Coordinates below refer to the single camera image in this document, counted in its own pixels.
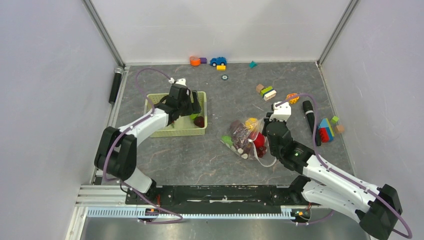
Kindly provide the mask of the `pale green plastic basket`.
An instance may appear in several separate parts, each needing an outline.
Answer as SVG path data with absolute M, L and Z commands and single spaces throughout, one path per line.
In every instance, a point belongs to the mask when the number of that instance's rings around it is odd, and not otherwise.
M 199 127 L 195 124 L 195 117 L 182 116 L 179 117 L 174 124 L 166 126 L 154 132 L 151 138 L 164 138 L 164 137 L 186 137 L 186 136 L 200 136 L 206 133 L 208 126 L 207 120 L 207 95 L 204 91 L 197 92 L 201 112 L 198 117 L 203 117 L 204 126 Z

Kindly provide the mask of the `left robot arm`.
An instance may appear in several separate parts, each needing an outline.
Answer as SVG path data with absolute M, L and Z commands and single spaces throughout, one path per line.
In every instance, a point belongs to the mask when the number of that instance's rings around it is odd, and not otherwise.
M 201 113 L 199 94 L 183 83 L 173 83 L 169 93 L 152 103 L 149 112 L 119 128 L 104 129 L 94 158 L 94 166 L 103 172 L 103 179 L 120 180 L 138 192 L 145 204 L 157 198 L 153 179 L 137 168 L 138 146 L 153 133 L 181 117 Z

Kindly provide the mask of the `dark red apple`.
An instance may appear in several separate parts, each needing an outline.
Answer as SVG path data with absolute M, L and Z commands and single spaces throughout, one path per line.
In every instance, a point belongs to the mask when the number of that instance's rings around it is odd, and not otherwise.
M 237 129 L 239 128 L 239 126 L 241 125 L 242 123 L 239 121 L 239 120 L 235 120 L 235 121 L 233 121 L 231 124 L 230 124 L 230 126 L 229 126 L 229 128 L 228 128 L 228 131 L 231 133 L 231 134 L 233 134 L 234 132 L 236 132 L 237 131 Z

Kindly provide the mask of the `green cucumber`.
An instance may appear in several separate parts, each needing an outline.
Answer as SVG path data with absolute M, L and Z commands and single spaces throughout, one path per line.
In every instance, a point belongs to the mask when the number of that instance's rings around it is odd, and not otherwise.
M 228 135 L 223 135 L 220 140 L 229 148 L 233 145 L 232 138 Z

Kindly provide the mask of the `red tomato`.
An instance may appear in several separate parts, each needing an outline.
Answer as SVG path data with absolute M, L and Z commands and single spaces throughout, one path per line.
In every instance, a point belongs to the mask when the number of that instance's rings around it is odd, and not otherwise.
M 253 141 L 256 148 L 261 148 L 265 146 L 266 138 L 262 133 L 258 133 L 255 140 Z

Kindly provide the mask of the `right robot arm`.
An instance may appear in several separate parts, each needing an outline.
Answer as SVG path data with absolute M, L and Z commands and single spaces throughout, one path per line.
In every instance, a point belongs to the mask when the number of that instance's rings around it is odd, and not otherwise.
M 403 210 L 397 190 L 363 181 L 334 166 L 314 150 L 295 141 L 284 120 L 264 119 L 269 151 L 285 168 L 300 177 L 289 189 L 295 204 L 316 203 L 342 213 L 370 236 L 387 240 Z

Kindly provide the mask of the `clear dotted zip bag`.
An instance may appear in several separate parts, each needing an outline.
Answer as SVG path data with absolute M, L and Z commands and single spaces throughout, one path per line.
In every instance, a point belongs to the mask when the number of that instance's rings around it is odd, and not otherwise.
M 244 160 L 255 160 L 265 168 L 277 162 L 271 155 L 268 138 L 263 133 L 262 118 L 240 118 L 224 126 L 216 137 L 227 148 Z

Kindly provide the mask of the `purple grape bunch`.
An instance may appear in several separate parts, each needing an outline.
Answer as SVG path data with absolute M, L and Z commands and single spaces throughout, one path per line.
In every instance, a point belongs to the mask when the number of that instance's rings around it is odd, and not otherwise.
M 233 142 L 231 149 L 235 150 L 235 152 L 243 159 L 263 158 L 267 153 L 266 140 L 263 147 L 256 148 L 253 143 L 258 133 L 261 132 L 256 129 L 248 130 L 243 124 L 241 124 L 236 132 L 230 135 Z

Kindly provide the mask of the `dark brown date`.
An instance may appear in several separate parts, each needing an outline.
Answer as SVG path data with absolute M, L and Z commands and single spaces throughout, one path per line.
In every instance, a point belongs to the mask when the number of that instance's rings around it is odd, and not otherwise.
M 199 128 L 204 128 L 205 127 L 205 119 L 203 116 L 197 116 L 194 118 L 193 123 L 195 126 L 199 127 Z

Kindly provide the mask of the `green leaf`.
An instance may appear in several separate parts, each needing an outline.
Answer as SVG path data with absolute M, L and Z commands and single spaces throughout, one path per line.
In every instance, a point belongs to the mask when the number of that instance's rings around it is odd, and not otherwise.
M 194 120 L 194 119 L 195 119 L 198 115 L 199 115 L 198 113 L 191 114 L 191 115 L 190 115 L 190 118 L 191 118 L 192 120 Z

